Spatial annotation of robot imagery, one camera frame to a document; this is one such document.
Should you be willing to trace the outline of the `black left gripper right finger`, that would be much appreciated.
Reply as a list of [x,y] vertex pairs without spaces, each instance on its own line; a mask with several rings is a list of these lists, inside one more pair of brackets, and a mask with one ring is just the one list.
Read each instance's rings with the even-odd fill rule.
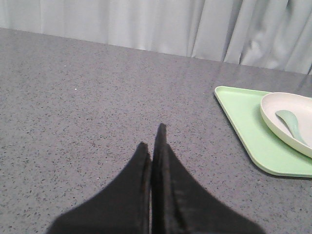
[[152,163],[154,234],[262,234],[256,223],[207,192],[185,169],[160,124]]

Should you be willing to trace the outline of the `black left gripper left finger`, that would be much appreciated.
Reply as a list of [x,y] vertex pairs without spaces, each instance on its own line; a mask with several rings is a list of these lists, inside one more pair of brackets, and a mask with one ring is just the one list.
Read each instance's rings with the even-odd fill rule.
[[120,174],[100,193],[59,216],[50,234],[147,234],[151,159],[140,143]]

